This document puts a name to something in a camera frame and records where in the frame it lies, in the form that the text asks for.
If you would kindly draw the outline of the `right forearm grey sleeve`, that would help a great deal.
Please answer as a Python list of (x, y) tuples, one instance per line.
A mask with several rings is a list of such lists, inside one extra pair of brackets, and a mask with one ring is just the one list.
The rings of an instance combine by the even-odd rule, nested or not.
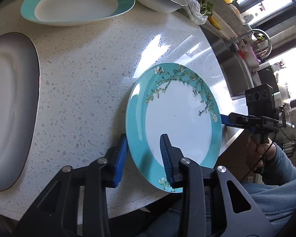
[(277, 144), (274, 147), (274, 157), (265, 163), (263, 183), (243, 187), (278, 232), (296, 210), (296, 167)]

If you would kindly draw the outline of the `right hand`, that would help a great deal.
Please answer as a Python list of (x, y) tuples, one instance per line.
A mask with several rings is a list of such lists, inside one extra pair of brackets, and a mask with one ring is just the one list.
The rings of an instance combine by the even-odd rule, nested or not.
[(265, 162), (270, 161), (276, 154), (276, 147), (271, 139), (268, 139), (268, 143), (257, 144), (253, 140), (253, 135), (250, 135), (246, 147), (246, 164), (249, 169), (254, 171), (262, 167)]

